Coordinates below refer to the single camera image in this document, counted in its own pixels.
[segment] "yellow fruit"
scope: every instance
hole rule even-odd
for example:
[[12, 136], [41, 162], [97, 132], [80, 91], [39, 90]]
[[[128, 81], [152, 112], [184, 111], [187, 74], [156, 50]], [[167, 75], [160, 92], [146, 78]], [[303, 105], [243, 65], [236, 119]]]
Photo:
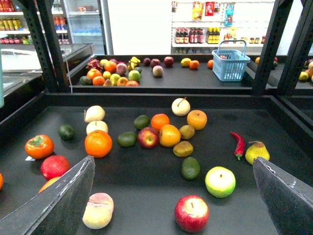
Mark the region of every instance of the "yellow fruit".
[[181, 63], [181, 65], [182, 65], [183, 67], [188, 68], [190, 62], [191, 62], [191, 59], [189, 59], [189, 58], [183, 58], [180, 63]]

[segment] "fruit stem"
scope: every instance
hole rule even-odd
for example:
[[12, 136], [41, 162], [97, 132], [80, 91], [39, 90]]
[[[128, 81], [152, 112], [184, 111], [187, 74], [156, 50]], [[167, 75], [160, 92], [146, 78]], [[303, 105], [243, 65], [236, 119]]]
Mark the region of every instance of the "fruit stem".
[[183, 100], [185, 100], [187, 97], [185, 97], [184, 99], [182, 99], [178, 104], [177, 107], [179, 106], [180, 103], [182, 103]]

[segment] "red fruit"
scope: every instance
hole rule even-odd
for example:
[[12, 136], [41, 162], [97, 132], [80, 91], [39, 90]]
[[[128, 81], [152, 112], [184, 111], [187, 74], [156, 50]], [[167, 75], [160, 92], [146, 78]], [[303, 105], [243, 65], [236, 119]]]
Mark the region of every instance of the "red fruit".
[[69, 161], [61, 155], [53, 155], [46, 158], [40, 167], [40, 171], [46, 180], [62, 176], [69, 169]]

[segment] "black tray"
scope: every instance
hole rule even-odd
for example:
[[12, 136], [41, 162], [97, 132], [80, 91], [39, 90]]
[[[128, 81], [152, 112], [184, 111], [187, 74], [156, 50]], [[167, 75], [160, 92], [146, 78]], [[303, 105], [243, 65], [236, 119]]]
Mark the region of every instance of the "black tray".
[[[210, 208], [210, 219], [200, 234], [277, 234], [256, 187], [252, 166], [245, 159], [237, 161], [233, 155], [236, 141], [229, 132], [241, 134], [246, 142], [263, 141], [272, 163], [310, 186], [313, 132], [272, 96], [187, 95], [192, 109], [208, 115], [207, 126], [190, 139], [192, 156], [201, 165], [196, 180], [181, 177], [183, 159], [171, 148], [143, 149], [138, 143], [122, 148], [117, 144], [119, 134], [135, 130], [133, 120], [141, 114], [166, 113], [178, 128], [186, 124], [186, 117], [175, 116], [170, 108], [175, 98], [184, 96], [42, 94], [34, 98], [0, 123], [0, 172], [5, 181], [0, 191], [0, 218], [31, 199], [45, 183], [40, 173], [42, 161], [25, 161], [27, 140], [40, 133], [51, 136], [55, 153], [66, 156], [74, 166], [87, 155], [84, 109], [98, 104], [106, 110], [104, 121], [113, 148], [105, 158], [95, 159], [92, 193], [108, 193], [114, 200], [114, 212], [107, 227], [90, 230], [81, 223], [78, 235], [186, 234], [175, 223], [174, 207], [179, 198], [189, 194], [201, 196]], [[72, 142], [62, 141], [57, 134], [64, 123], [77, 131]], [[207, 171], [217, 165], [232, 170], [237, 180], [234, 192], [224, 199], [210, 195], [204, 184]]]

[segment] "plastic basket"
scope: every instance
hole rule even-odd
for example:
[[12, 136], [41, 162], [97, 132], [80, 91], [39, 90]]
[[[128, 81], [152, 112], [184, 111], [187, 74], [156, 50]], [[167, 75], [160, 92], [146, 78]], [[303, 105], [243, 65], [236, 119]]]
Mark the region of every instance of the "plastic basket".
[[[224, 42], [243, 42], [244, 48], [242, 51], [233, 49], [220, 49]], [[212, 51], [213, 55], [213, 72], [222, 82], [237, 82], [243, 79], [247, 63], [250, 58], [246, 56], [246, 42], [245, 40], [226, 40], [220, 43], [217, 50]]]

